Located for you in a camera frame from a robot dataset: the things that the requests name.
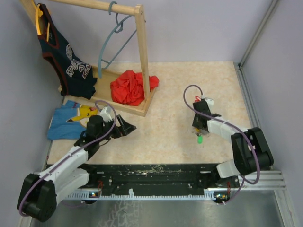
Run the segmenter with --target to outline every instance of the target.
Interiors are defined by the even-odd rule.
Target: yellow cartoon character
[[[89,118],[93,115],[97,115],[97,113],[97,108],[90,107],[88,105],[81,105],[80,108],[77,109],[77,116],[72,117],[67,120],[67,122],[80,122],[80,124],[86,128]]]

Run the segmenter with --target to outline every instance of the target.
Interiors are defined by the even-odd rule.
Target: wooden clothes rack
[[[92,8],[92,9],[99,9],[102,11],[108,11],[110,6],[110,3],[101,2],[97,0],[50,0],[50,1],[71,4],[71,5],[76,5],[86,8]],[[33,4],[33,0],[20,0],[20,2],[22,3],[25,11],[31,18],[32,22],[35,24],[36,8],[35,5]],[[129,106],[129,105],[113,102],[111,98],[110,83],[116,80],[122,73],[112,70],[102,70],[102,78],[99,78],[98,68],[96,66],[92,66],[93,77],[97,78],[97,82],[94,85],[96,92],[89,101],[95,102],[97,100],[104,100],[109,102],[114,108],[118,110],[122,110],[139,116],[145,116],[149,109],[150,103],[152,101],[152,97],[156,89],[153,89],[150,92],[144,8],[143,5],[141,4],[136,5],[135,7],[113,4],[111,6],[111,12],[135,17],[145,99],[139,106]],[[85,98],[79,98],[79,99],[80,100],[82,99],[83,101],[87,101],[87,99]]]

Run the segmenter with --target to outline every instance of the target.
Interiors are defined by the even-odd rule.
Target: black mounting plate
[[[102,195],[128,195],[132,189],[137,196],[204,195],[207,188],[239,187],[238,177],[226,178],[217,185],[211,171],[217,164],[159,164],[159,165],[90,165],[97,169],[95,182],[82,188],[98,188]]]

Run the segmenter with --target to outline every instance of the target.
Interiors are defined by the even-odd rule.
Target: metal floor
[[[79,204],[79,201],[66,201]],[[226,206],[213,201],[98,201],[60,204],[45,223],[31,227],[282,227],[272,191],[242,191]]]

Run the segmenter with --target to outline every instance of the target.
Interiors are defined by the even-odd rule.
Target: red cloth
[[[159,86],[159,79],[150,76],[150,90]],[[112,99],[116,103],[139,105],[144,100],[142,73],[127,70],[110,83]]]

